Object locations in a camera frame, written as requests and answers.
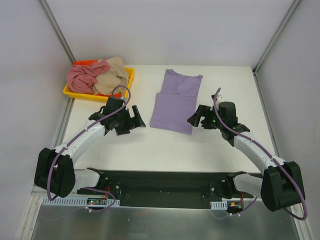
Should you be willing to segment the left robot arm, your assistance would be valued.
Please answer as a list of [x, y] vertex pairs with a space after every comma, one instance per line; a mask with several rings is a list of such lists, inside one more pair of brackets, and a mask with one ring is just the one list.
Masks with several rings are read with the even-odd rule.
[[74, 166], [83, 153], [110, 131], [116, 135], [129, 134], [146, 125], [136, 105], [133, 115], [121, 98], [109, 97], [106, 104], [94, 112], [85, 125], [70, 139], [53, 149], [43, 148], [37, 160], [34, 184], [46, 190], [49, 200], [65, 198], [71, 192], [89, 188], [99, 195], [105, 191], [106, 183], [97, 169], [75, 170]]

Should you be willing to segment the purple t shirt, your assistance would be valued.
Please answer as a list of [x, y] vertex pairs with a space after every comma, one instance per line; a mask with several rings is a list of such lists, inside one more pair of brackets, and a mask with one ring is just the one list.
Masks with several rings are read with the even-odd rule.
[[167, 69], [160, 92], [156, 94], [150, 127], [191, 135], [187, 122], [196, 111], [203, 76], [188, 76]]

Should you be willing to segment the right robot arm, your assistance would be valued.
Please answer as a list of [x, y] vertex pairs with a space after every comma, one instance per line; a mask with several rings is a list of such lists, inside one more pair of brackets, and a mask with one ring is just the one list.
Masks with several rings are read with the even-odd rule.
[[187, 122], [194, 127], [219, 130], [222, 138], [242, 152], [262, 175], [255, 177], [244, 171], [227, 175], [215, 189], [220, 197], [231, 199], [242, 192], [248, 193], [262, 199], [271, 212], [286, 210], [297, 204], [306, 205], [300, 166], [271, 154], [248, 127], [238, 122], [233, 102], [199, 105]]

